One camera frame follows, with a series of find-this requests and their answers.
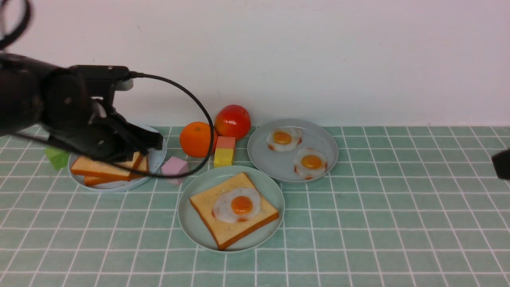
pink block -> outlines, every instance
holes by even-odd
[[[188,163],[185,160],[182,160],[178,157],[172,156],[162,167],[161,172],[164,175],[176,175],[181,174],[189,171]],[[170,183],[173,183],[175,185],[179,185],[181,182],[183,182],[186,178],[175,178],[175,179],[168,179]]]

bread slice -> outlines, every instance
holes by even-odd
[[[133,154],[133,160],[120,163],[125,168],[135,169],[142,161],[143,156],[140,152]],[[71,167],[71,172],[75,175],[93,176],[108,178],[111,180],[130,180],[131,172],[121,170],[112,165],[91,160],[88,157],[79,157]]]
[[[260,213],[247,221],[226,223],[213,216],[213,207],[216,200],[226,192],[236,188],[254,188],[255,185],[246,173],[239,173],[226,181],[190,198],[191,205],[200,215],[203,223],[214,238],[219,250],[225,250],[241,238],[251,234],[262,226],[275,221],[279,217],[278,210],[274,208],[261,195]]]
[[[144,173],[149,172],[148,155],[144,156],[142,158],[140,164],[138,165],[138,168],[135,168],[135,169],[138,171],[144,172]],[[130,175],[131,179],[129,181],[136,179],[136,178],[141,178],[141,177],[144,177],[144,176],[138,175],[135,173],[131,173],[131,175]],[[86,186],[94,186],[94,185],[98,185],[98,184],[102,184],[102,183],[110,183],[110,182],[115,182],[115,181],[118,181],[118,180],[114,180],[111,178],[104,178],[104,177],[95,177],[95,176],[85,176],[85,178],[84,178],[84,183]]]

plate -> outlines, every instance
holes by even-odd
[[[290,152],[275,152],[267,147],[266,137],[276,128],[294,127],[303,132],[302,143]],[[314,179],[303,180],[294,172],[292,159],[302,148],[313,148],[327,158],[324,174]],[[325,129],[302,119],[279,119],[256,129],[248,140],[248,156],[253,165],[273,179],[284,183],[306,183],[326,175],[338,160],[338,145]]]
[[[218,246],[213,239],[213,236],[207,229],[206,225],[200,219],[196,210],[191,206],[190,198],[207,189],[220,184],[221,182],[229,179],[230,177],[245,172],[250,180],[253,182],[257,190],[271,203],[279,212],[277,220],[266,224],[265,226],[252,232],[250,235],[240,239],[236,243],[230,245],[225,250],[218,250]],[[274,182],[269,176],[261,171],[242,165],[230,165],[222,168],[215,168],[207,171],[197,178],[195,178],[184,189],[178,204],[178,218],[179,223],[184,230],[184,233],[197,243],[198,245],[216,252],[240,252],[246,251],[257,247],[270,239],[276,232],[278,226],[284,218],[285,201],[282,190],[279,185]]]
[[[151,131],[151,132],[157,132],[157,130],[155,130],[151,127],[148,127],[148,126],[140,125],[139,127],[146,129],[148,131]],[[155,149],[149,149],[149,171],[150,171],[150,173],[156,173],[161,168],[161,166],[163,165],[163,161],[165,160],[166,151],[167,151],[167,144],[166,144],[165,137],[163,137],[163,148],[160,151],[155,150]],[[71,172],[71,166],[74,164],[74,162],[77,159],[78,159],[78,155],[71,154],[71,156],[69,157],[69,164],[67,165],[67,170],[69,171],[69,174],[71,174],[71,178],[73,178],[73,180],[75,182],[77,182],[79,185],[83,186],[84,188],[86,188],[88,190],[93,190],[95,192],[116,192],[116,193],[118,193],[118,192],[124,192],[129,189],[133,189],[137,186],[140,186],[147,180],[149,180],[149,177],[142,177],[142,178],[133,179],[131,181],[115,181],[115,182],[98,184],[98,185],[94,185],[94,186],[86,186],[84,183],[84,176],[74,175]]]

light blue plate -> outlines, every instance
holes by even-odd
[[[191,206],[190,198],[241,172],[245,172],[248,175],[262,196],[278,210],[279,218],[232,244],[226,250],[220,251],[206,225],[200,219],[193,206]],[[255,248],[271,238],[282,222],[284,212],[284,195],[274,180],[256,169],[242,165],[230,165],[212,169],[195,178],[184,189],[179,199],[177,214],[184,233],[198,245],[216,252],[239,252]]]

black cable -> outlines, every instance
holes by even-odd
[[[137,73],[137,72],[131,72],[130,73],[130,78],[131,79],[134,79],[134,78],[148,78],[148,79],[154,79],[154,80],[163,81],[163,82],[169,83],[172,86],[175,86],[176,88],[180,89],[185,94],[187,94],[199,106],[199,108],[202,110],[204,115],[206,115],[207,121],[209,122],[209,127],[211,128],[210,129],[211,130],[211,141],[209,142],[209,149],[207,151],[207,155],[203,159],[203,161],[196,168],[194,168],[191,171],[188,171],[188,172],[185,172],[185,173],[182,173],[182,174],[177,174],[177,175],[158,175],[158,174],[152,174],[150,172],[149,173],[144,173],[144,172],[141,172],[141,171],[138,171],[138,170],[135,170],[135,169],[125,168],[125,167],[123,167],[121,165],[118,165],[118,164],[116,164],[114,162],[111,162],[111,161],[107,161],[107,160],[97,160],[97,161],[113,165],[116,168],[119,168],[119,169],[122,169],[122,170],[125,170],[125,171],[129,171],[129,172],[132,172],[132,173],[137,174],[137,175],[143,175],[143,176],[155,177],[155,178],[168,178],[168,179],[183,178],[183,177],[187,177],[187,176],[190,176],[192,174],[197,173],[202,167],[204,167],[206,165],[206,163],[208,162],[209,158],[211,158],[211,154],[213,153],[213,146],[214,146],[214,126],[213,126],[213,120],[211,119],[211,116],[209,115],[209,113],[207,113],[206,108],[202,105],[202,103],[190,91],[188,91],[185,87],[179,85],[178,83],[176,83],[176,82],[174,82],[172,80],[169,80],[169,79],[166,79],[166,78],[163,78],[163,77],[160,77],[160,76],[148,75],[148,74]],[[80,151],[78,151],[76,149],[72,149],[72,148],[69,148],[67,146],[56,145],[53,142],[50,143],[47,140],[43,140],[43,139],[35,137],[35,136],[30,136],[30,135],[23,134],[23,133],[13,133],[12,135],[16,136],[16,137],[23,138],[23,139],[32,140],[32,141],[35,141],[35,142],[38,142],[38,143],[41,143],[41,144],[44,144],[44,145],[47,145],[47,146],[52,146],[52,147],[64,150],[66,152],[69,152],[69,153],[77,154],[79,156],[85,156],[85,157],[89,157],[89,158],[91,157],[91,156],[89,156],[87,154],[84,154],[84,153],[82,153],[82,152],[80,152]]]

